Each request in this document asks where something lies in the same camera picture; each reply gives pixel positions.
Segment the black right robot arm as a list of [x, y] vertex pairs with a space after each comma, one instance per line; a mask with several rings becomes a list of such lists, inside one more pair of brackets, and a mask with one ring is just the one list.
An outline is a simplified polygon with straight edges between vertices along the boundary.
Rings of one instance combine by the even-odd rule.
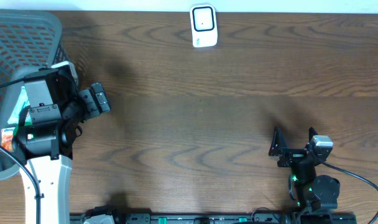
[[340, 183], [328, 175], [317, 175], [315, 167], [324, 162], [333, 150], [332, 140], [319, 135], [312, 127], [308, 130], [309, 142], [303, 149], [289, 148], [283, 132], [274, 128], [269, 156], [278, 157], [279, 167], [291, 169], [289, 190], [291, 198], [309, 213], [330, 212], [338, 207]]

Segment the orange Kleenex tissue pack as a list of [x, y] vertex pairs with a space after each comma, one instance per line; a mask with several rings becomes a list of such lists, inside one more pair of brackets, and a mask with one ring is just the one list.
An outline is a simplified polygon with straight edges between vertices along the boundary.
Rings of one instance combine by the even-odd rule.
[[1, 146], [9, 152], [14, 152], [12, 139], [14, 137], [15, 127], [3, 128], [1, 130]]

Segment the green tissue pack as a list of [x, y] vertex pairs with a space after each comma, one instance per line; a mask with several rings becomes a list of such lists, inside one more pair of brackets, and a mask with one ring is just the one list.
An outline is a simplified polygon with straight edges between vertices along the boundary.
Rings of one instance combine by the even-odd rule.
[[20, 90], [18, 88], [14, 88], [10, 95], [9, 95], [9, 109], [11, 109], [11, 114], [7, 120], [7, 123], [18, 124], [21, 112], [30, 106], [30, 102], [28, 99], [27, 91], [24, 85], [21, 86]]

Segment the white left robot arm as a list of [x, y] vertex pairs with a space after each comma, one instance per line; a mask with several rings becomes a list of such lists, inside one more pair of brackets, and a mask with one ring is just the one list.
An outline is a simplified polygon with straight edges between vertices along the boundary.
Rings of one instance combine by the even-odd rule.
[[73, 143], [80, 123], [110, 110], [103, 87], [80, 90], [70, 64], [40, 68], [24, 77], [29, 105], [12, 139], [25, 188], [26, 223], [69, 223]]

